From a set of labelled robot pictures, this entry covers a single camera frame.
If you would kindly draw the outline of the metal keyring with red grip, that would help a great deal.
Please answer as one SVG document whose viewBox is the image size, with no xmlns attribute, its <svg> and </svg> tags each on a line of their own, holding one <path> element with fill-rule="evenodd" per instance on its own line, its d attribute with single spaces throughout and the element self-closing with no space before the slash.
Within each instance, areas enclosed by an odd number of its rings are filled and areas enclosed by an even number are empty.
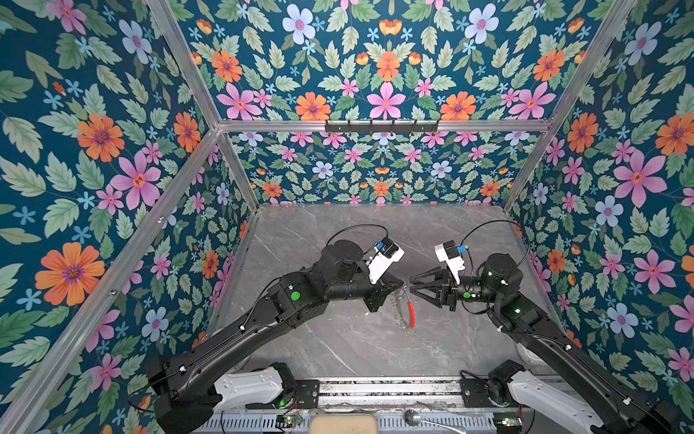
<svg viewBox="0 0 694 434">
<path fill-rule="evenodd" d="M 396 318 L 399 322 L 400 328 L 408 341 L 411 343 L 413 340 L 413 331 L 415 330 L 417 324 L 417 316 L 414 304 L 410 300 L 410 294 L 408 294 L 407 286 L 403 286 L 401 289 L 396 291 L 395 306 L 397 310 Z"/>
</svg>

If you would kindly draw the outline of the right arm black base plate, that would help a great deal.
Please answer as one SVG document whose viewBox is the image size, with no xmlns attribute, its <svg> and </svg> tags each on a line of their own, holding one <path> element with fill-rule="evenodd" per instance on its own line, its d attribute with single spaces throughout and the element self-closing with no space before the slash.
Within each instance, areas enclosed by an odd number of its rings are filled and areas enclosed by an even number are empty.
<svg viewBox="0 0 694 434">
<path fill-rule="evenodd" d="M 462 373 L 459 386 L 466 408 L 506 408 L 515 405 L 508 387 L 499 380 Z"/>
</svg>

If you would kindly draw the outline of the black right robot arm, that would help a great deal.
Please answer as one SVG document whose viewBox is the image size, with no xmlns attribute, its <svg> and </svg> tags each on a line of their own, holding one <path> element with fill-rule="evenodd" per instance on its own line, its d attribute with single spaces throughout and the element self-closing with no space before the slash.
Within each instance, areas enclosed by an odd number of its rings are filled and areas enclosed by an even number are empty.
<svg viewBox="0 0 694 434">
<path fill-rule="evenodd" d="M 523 274 L 508 254 L 495 253 L 475 275 L 449 262 L 410 278 L 410 293 L 439 307 L 483 303 L 498 332 L 538 356 L 572 389 L 567 394 L 519 363 L 489 372 L 486 391 L 498 405 L 529 407 L 572 433 L 676 433 L 680 416 L 669 403 L 653 403 L 609 374 L 573 342 L 547 312 L 520 292 Z"/>
</svg>

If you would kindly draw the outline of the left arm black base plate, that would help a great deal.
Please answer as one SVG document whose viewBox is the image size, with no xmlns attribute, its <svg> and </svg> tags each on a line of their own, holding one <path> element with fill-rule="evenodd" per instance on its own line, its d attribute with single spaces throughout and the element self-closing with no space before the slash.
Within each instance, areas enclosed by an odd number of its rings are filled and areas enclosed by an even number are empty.
<svg viewBox="0 0 694 434">
<path fill-rule="evenodd" d="M 316 409 L 321 392 L 319 380 L 289 381 L 283 384 L 282 392 L 278 396 L 278 408 L 289 409 Z"/>
</svg>

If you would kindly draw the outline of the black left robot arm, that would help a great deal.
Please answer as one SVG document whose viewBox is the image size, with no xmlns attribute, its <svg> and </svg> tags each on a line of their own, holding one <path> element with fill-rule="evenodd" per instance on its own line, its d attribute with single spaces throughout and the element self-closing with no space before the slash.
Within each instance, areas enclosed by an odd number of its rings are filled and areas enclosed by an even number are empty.
<svg viewBox="0 0 694 434">
<path fill-rule="evenodd" d="M 390 238 L 375 245 L 370 260 L 358 244 L 326 245 L 309 268 L 273 280 L 252 308 L 192 350 L 171 358 L 157 356 L 146 367 L 157 394 L 155 417 L 166 433 L 191 433 L 230 399 L 222 376 L 265 344 L 322 316 L 333 301 L 361 299 L 374 313 L 403 280 L 389 273 L 404 251 Z"/>
</svg>

